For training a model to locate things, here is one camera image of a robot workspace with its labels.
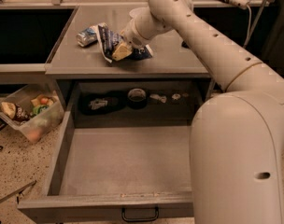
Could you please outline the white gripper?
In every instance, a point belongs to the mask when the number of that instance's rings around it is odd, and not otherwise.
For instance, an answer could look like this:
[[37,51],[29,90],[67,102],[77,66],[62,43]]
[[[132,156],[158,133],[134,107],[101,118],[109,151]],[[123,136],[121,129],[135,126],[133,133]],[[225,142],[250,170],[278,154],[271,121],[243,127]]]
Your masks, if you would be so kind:
[[120,61],[132,54],[133,48],[142,49],[149,41],[144,38],[135,27],[135,20],[131,19],[121,31],[121,36],[125,42],[120,44],[114,49],[112,58],[114,61]]

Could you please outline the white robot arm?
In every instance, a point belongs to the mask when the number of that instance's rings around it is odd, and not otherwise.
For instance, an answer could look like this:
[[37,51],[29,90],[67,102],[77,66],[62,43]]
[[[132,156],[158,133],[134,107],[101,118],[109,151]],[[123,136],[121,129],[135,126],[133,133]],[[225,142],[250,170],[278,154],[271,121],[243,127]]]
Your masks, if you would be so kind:
[[195,224],[284,224],[284,79],[197,17],[191,0],[148,0],[122,31],[123,48],[171,29],[221,89],[192,121]]

